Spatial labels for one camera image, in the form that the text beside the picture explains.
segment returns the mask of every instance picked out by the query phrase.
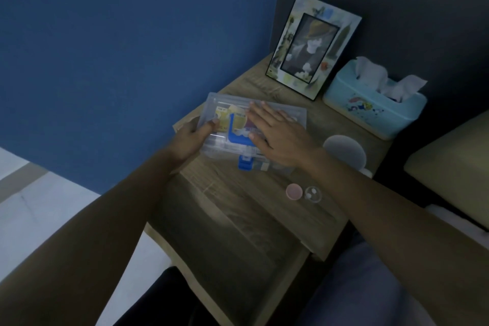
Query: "beige headboard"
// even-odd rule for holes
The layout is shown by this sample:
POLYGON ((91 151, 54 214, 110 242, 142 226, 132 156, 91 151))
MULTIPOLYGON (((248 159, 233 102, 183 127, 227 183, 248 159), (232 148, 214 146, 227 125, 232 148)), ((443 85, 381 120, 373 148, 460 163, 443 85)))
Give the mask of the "beige headboard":
POLYGON ((411 155, 404 170, 489 228, 489 111, 411 155))

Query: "person's right arm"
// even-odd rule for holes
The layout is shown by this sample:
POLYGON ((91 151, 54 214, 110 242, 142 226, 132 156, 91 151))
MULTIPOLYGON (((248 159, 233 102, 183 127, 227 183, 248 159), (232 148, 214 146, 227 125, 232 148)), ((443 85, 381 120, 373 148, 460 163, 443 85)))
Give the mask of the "person's right arm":
POLYGON ((247 115, 271 160, 304 169, 350 218, 438 326, 489 324, 489 251, 318 147, 286 113, 262 103, 247 115))

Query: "blue wall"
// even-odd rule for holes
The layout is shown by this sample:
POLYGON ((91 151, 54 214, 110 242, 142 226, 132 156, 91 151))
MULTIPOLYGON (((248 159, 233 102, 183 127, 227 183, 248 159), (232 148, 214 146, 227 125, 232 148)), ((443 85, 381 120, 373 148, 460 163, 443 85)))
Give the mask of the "blue wall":
POLYGON ((0 146, 102 193, 268 53, 276 0, 0 0, 0 146))

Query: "tissue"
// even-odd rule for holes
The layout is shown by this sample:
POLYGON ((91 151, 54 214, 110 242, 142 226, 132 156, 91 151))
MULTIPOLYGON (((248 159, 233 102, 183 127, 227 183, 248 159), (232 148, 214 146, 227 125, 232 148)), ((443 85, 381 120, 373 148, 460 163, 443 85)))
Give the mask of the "tissue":
POLYGON ((408 75, 396 83, 388 78, 385 67, 367 57, 357 57, 356 74, 359 82, 396 102, 407 100, 427 83, 416 75, 408 75))

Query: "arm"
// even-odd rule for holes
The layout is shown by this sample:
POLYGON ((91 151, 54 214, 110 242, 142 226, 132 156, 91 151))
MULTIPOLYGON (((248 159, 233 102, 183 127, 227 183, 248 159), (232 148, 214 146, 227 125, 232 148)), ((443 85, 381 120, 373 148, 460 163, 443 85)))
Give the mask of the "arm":
POLYGON ((71 218, 0 283, 5 325, 94 325, 117 286, 172 170, 215 124, 184 125, 168 147, 71 218))
POLYGON ((489 324, 489 251, 449 224, 315 145, 283 111, 251 105, 272 160, 315 178, 437 325, 489 324))

